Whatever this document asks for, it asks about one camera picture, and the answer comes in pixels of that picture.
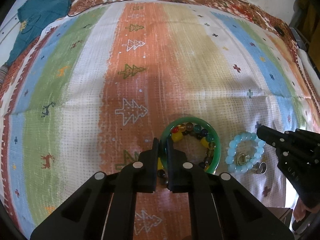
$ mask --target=light blue bead bracelet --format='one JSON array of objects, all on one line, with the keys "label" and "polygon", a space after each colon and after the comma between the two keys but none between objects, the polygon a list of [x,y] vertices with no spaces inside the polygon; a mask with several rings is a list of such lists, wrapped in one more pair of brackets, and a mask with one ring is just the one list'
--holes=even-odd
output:
[{"label": "light blue bead bracelet", "polygon": [[[234,156],[236,155],[236,148],[238,147],[238,144],[243,141],[255,141],[258,143],[258,146],[255,146],[254,148],[255,153],[253,157],[249,157],[249,161],[244,163],[244,165],[235,165],[234,164]],[[240,173],[246,173],[248,170],[251,170],[253,168],[253,165],[255,165],[258,160],[261,159],[262,154],[264,153],[264,146],[265,142],[260,140],[257,137],[256,133],[249,133],[245,132],[242,134],[238,134],[235,136],[235,138],[229,143],[229,149],[228,149],[228,156],[226,157],[226,164],[228,164],[228,171],[230,173],[240,174]]]}]

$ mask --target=silver screw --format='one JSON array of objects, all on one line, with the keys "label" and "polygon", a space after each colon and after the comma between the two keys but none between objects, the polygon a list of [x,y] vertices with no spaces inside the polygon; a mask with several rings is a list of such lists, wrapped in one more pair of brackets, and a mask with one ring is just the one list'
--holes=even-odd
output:
[{"label": "silver screw", "polygon": [[184,163],[182,165],[185,169],[191,169],[193,167],[192,163]]},{"label": "silver screw", "polygon": [[99,180],[104,178],[104,174],[102,172],[98,172],[94,175],[94,178]]},{"label": "silver screw", "polygon": [[223,180],[231,179],[231,176],[229,173],[222,173],[220,176],[221,176],[221,179],[223,179]]},{"label": "silver screw", "polygon": [[143,163],[142,162],[135,162],[135,163],[132,164],[132,166],[134,168],[138,169],[138,168],[141,168],[143,166]]}]

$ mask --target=multicolored bead bracelet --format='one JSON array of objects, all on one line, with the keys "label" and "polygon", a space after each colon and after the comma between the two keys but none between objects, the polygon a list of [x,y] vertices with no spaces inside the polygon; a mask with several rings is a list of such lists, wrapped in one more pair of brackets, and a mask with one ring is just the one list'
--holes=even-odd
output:
[{"label": "multicolored bead bracelet", "polygon": [[[240,153],[237,157],[237,164],[234,164],[234,156],[236,155],[236,148],[238,147],[238,144],[243,141],[254,141],[257,143],[257,146],[254,146],[255,153],[253,157],[250,157],[249,155],[245,155]],[[260,140],[257,137],[256,133],[249,133],[245,132],[242,134],[238,134],[235,136],[235,138],[229,143],[230,148],[228,149],[228,156],[226,157],[225,161],[226,164],[228,164],[228,171],[230,173],[240,174],[240,173],[246,173],[248,170],[251,170],[253,166],[261,159],[262,154],[264,153],[264,146],[265,142]]]},{"label": "multicolored bead bracelet", "polygon": [[160,160],[167,168],[166,140],[170,136],[173,142],[180,141],[184,136],[191,135],[200,140],[201,144],[207,148],[206,157],[199,163],[207,173],[213,174],[216,170],[221,156],[220,140],[213,127],[206,121],[196,117],[183,117],[170,123],[161,135]]}]

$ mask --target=red bead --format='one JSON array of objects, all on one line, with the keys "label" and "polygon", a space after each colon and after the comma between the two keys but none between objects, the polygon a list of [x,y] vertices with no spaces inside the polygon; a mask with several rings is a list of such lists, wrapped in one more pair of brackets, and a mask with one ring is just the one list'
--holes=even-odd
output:
[{"label": "red bead", "polygon": [[173,129],[171,130],[171,132],[172,132],[172,133],[177,133],[177,132],[179,132],[179,127],[176,126],[175,128],[173,128]]}]

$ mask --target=green stripe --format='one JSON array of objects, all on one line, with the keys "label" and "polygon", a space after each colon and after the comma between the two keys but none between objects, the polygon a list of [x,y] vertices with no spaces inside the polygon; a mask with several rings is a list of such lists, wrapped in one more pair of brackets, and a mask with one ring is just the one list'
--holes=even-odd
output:
[{"label": "green stripe", "polygon": [[[74,24],[59,39],[58,44],[49,56],[43,74],[35,86],[29,109],[24,113],[23,131],[24,174],[27,188],[28,205],[32,218],[37,226],[47,216],[45,207],[58,207],[61,204],[60,193],[65,185],[60,181],[64,171],[63,162],[59,161],[59,108],[64,102],[73,68],[81,54],[93,25],[100,19],[105,8],[99,8],[78,17]],[[59,76],[59,69],[68,66],[64,75]],[[41,117],[43,106],[55,102],[54,108],[48,108],[49,115]],[[45,160],[41,156],[51,154],[59,167],[50,160],[50,169],[42,169]]]},{"label": "green stripe", "polygon": [[292,99],[294,111],[297,115],[297,122],[299,125],[299,127],[297,127],[297,128],[307,127],[308,124],[307,124],[305,116],[303,114],[302,103],[301,103],[299,97],[297,96],[296,91],[292,87],[291,81],[288,79],[287,75],[284,73],[279,61],[273,55],[269,46],[263,42],[262,38],[260,38],[260,36],[257,33],[255,33],[255,31],[249,26],[248,23],[241,21],[241,20],[237,20],[237,19],[235,19],[235,20],[250,35],[250,37],[257,42],[259,48],[267,55],[267,57],[270,59],[270,61],[276,66],[276,68],[278,69],[280,74],[283,76],[283,78],[285,80],[285,84],[291,94],[291,99]]}]

